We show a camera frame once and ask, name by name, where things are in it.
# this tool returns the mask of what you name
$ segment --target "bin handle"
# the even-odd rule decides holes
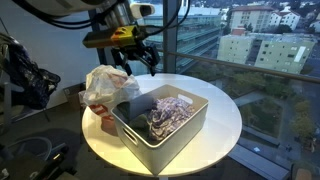
[[[193,103],[193,100],[192,100],[191,98],[188,98],[187,96],[184,96],[184,95],[182,95],[182,94],[178,94],[178,98],[186,101],[186,102],[189,103],[189,104],[192,104],[192,103]]]
[[[122,130],[123,130],[124,134],[128,137],[128,139],[130,139],[132,141],[132,143],[137,146],[138,145],[137,139],[125,128],[122,128]]]

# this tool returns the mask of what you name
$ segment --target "clothing item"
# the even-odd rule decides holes
[[[186,101],[168,97],[157,99],[149,114],[151,127],[149,137],[161,141],[188,120],[195,109]]]

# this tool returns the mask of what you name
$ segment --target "floor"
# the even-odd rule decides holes
[[[107,164],[90,150],[81,136],[81,114],[65,103],[46,111],[50,121],[43,112],[24,118],[14,123],[6,134],[0,136],[0,142],[8,145],[25,137],[42,136],[51,140],[53,146],[66,143],[69,152],[63,167],[74,167],[75,176],[80,180],[108,179],[108,180],[151,180],[128,174]],[[259,180],[264,179],[255,172],[247,169],[229,157],[221,160],[216,166],[210,167],[196,174],[169,178],[170,180]]]

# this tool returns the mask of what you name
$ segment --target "round white table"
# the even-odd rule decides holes
[[[237,143],[242,129],[241,115],[234,101],[219,88],[178,74],[156,74],[154,77],[147,74],[135,78],[142,93],[169,84],[209,100],[203,128],[160,172],[160,179],[204,170],[226,156]],[[118,137],[105,133],[100,125],[100,117],[87,108],[82,119],[82,130],[97,155],[126,172],[153,176]]]

